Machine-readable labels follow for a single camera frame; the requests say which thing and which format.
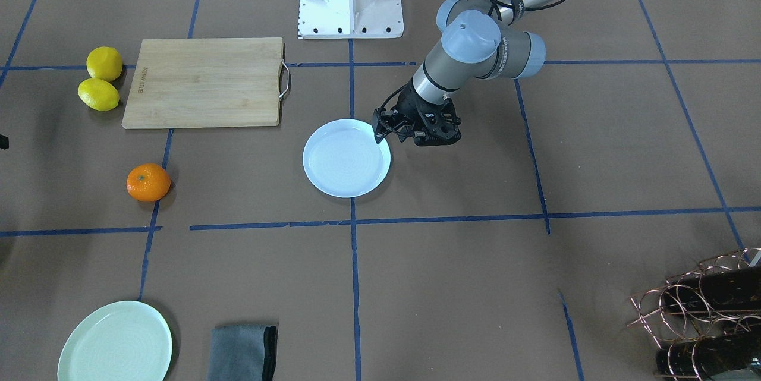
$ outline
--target lemon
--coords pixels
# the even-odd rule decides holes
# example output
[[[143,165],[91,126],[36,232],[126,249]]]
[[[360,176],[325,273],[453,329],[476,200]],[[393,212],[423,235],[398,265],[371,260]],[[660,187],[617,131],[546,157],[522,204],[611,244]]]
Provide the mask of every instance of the lemon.
[[[119,105],[119,92],[111,83],[88,78],[79,84],[79,99],[96,111],[110,111]]]
[[[110,83],[122,74],[122,55],[114,47],[95,48],[87,56],[87,72]]]

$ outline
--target white plate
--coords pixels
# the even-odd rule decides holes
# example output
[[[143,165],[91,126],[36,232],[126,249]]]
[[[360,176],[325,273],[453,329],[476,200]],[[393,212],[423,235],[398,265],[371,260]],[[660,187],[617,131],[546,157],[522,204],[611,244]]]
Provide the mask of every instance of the white plate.
[[[158,311],[138,301],[112,303],[87,316],[63,346],[59,381],[161,381],[172,337]]]
[[[381,184],[391,166],[388,142],[375,143],[370,124],[336,120],[318,128],[304,147],[304,171],[334,197],[358,197]]]

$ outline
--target cutting board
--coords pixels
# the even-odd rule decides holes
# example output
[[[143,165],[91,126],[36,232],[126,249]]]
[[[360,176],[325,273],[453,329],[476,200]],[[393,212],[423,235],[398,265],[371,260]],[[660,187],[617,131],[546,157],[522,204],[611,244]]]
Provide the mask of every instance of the cutting board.
[[[124,128],[274,126],[280,37],[145,39]]]

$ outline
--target dark glass bottle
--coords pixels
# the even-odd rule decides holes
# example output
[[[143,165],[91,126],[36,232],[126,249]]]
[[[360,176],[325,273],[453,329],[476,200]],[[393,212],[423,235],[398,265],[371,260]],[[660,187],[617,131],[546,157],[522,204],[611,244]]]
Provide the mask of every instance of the dark glass bottle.
[[[673,370],[673,375],[702,379],[761,379],[761,332],[675,344],[671,346],[671,361],[668,356],[669,349],[659,349],[655,356],[662,375],[672,375]]]
[[[677,284],[690,288],[672,287],[663,295],[661,310],[667,313],[682,313],[677,299],[688,313],[704,313],[706,303],[697,292],[702,294],[713,310],[761,311],[761,266],[711,273],[700,278],[688,278]]]

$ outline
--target light green plate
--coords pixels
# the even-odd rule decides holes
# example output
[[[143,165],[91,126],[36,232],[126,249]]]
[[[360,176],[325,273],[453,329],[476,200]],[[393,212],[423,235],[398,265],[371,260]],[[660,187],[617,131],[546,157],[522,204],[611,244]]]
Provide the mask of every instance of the light green plate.
[[[172,336],[152,306],[121,301],[99,308],[74,329],[58,362],[59,381],[161,381]]]

